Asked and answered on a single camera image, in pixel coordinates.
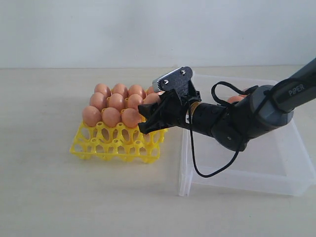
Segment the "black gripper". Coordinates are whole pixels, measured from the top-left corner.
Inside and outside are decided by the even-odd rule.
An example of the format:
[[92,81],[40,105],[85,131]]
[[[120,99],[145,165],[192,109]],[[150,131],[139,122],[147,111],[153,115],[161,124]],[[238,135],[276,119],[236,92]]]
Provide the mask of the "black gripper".
[[141,133],[149,134],[169,127],[180,127],[189,130],[186,116],[193,102],[200,102],[200,92],[194,90],[188,95],[179,96],[175,90],[164,92],[159,96],[161,102],[138,105],[139,113],[146,119],[138,123]]

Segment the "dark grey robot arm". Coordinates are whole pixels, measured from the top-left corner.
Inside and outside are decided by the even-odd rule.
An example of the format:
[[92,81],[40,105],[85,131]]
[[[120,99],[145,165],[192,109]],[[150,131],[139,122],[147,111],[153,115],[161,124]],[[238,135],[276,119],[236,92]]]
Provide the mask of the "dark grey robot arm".
[[138,107],[142,133],[178,126],[214,138],[225,148],[243,151],[249,140],[287,125],[294,109],[316,97],[316,63],[311,61],[276,85],[253,86],[245,98],[229,103],[211,90],[214,104],[202,102],[193,71],[181,67],[153,81],[160,101]]

